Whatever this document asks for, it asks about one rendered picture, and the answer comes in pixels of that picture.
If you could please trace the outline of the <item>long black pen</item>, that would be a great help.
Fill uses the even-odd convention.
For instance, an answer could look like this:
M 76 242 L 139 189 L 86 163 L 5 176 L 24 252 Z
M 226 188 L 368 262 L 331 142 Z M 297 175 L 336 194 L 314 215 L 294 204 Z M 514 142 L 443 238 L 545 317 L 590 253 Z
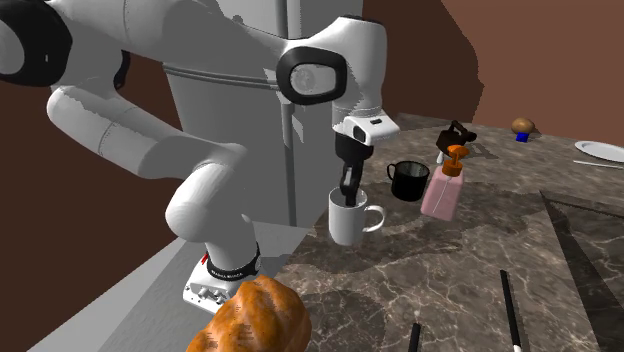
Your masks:
M 504 303 L 506 308 L 510 337 L 513 346 L 513 352 L 523 352 L 508 274 L 505 270 L 500 270 L 499 273 L 504 295 Z

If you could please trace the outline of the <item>white mug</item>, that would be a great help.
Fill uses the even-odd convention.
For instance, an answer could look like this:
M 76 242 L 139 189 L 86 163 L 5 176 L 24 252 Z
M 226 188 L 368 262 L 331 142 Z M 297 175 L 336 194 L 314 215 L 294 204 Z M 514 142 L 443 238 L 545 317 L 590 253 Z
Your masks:
M 339 187 L 329 193 L 328 201 L 328 230 L 336 244 L 356 245 L 362 241 L 365 234 L 379 230 L 385 223 L 385 209 L 379 205 L 371 205 L 368 195 L 362 189 L 356 193 L 353 206 L 347 204 L 346 197 Z M 380 219 L 374 225 L 366 226 L 369 212 L 378 213 Z

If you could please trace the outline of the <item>brown ball on blue base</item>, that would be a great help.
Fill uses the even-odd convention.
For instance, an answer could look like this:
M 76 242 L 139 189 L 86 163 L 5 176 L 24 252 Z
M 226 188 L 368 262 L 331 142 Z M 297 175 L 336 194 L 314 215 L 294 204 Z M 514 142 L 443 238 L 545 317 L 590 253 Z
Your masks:
M 511 125 L 512 132 L 516 135 L 516 141 L 527 143 L 530 134 L 535 130 L 535 124 L 527 118 L 516 118 Z

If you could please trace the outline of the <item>thin white stick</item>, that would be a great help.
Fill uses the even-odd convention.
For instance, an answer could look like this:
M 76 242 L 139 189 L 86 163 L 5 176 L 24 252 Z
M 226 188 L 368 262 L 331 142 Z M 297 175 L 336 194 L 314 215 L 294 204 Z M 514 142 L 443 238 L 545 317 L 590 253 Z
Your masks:
M 573 160 L 573 162 L 576 164 L 580 164 L 580 165 L 624 170 L 624 166 L 618 166 L 618 165 L 612 165 L 612 164 L 595 163 L 595 162 L 588 162 L 588 161 L 581 161 L 581 160 Z

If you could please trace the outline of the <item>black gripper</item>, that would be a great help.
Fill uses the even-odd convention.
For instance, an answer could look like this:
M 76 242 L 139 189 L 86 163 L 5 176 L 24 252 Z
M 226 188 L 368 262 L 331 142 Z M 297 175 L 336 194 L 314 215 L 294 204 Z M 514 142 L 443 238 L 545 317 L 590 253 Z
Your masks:
M 372 156 L 374 147 L 367 146 L 346 135 L 335 133 L 335 152 L 345 164 L 340 180 L 341 193 L 345 196 L 345 204 L 348 207 L 355 207 L 363 165 Z

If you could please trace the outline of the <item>dark brown kettle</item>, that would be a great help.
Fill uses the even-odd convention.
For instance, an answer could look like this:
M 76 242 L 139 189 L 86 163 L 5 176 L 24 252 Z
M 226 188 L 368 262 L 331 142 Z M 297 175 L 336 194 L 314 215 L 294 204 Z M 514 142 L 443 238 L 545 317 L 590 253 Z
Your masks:
M 436 146 L 441 153 L 449 156 L 449 146 L 464 146 L 468 142 L 474 142 L 476 138 L 477 134 L 475 132 L 466 129 L 459 121 L 452 120 L 451 125 L 440 132 L 436 141 Z

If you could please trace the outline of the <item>black mug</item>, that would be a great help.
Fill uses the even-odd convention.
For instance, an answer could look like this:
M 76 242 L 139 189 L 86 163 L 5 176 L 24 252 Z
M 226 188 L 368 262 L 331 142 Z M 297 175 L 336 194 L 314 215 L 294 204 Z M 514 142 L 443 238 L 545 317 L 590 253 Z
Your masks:
M 416 161 L 391 163 L 386 168 L 391 180 L 391 193 L 406 202 L 416 202 L 423 196 L 430 174 L 429 168 Z

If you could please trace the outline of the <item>white plate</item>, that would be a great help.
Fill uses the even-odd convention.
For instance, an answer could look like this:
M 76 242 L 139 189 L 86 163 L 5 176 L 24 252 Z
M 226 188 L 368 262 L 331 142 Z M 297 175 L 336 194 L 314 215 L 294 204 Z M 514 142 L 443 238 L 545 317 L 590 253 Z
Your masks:
M 607 161 L 624 163 L 624 147 L 597 141 L 578 141 L 574 146 L 581 152 Z

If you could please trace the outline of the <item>pink soap dispenser orange pump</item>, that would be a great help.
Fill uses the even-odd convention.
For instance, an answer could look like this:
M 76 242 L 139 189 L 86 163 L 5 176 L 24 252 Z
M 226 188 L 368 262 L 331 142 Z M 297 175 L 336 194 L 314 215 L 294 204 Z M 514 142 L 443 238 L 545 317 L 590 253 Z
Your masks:
M 421 213 L 444 221 L 451 221 L 456 213 L 464 184 L 461 159 L 470 151 L 461 145 L 448 147 L 450 158 L 438 166 L 429 182 L 421 205 Z

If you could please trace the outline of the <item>brown bread loaf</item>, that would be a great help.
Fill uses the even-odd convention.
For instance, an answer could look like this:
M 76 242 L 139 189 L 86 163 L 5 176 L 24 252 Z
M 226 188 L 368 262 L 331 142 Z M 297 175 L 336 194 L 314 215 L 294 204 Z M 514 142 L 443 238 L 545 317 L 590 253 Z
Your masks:
M 241 284 L 186 352 L 305 352 L 311 331 L 299 295 L 260 275 Z

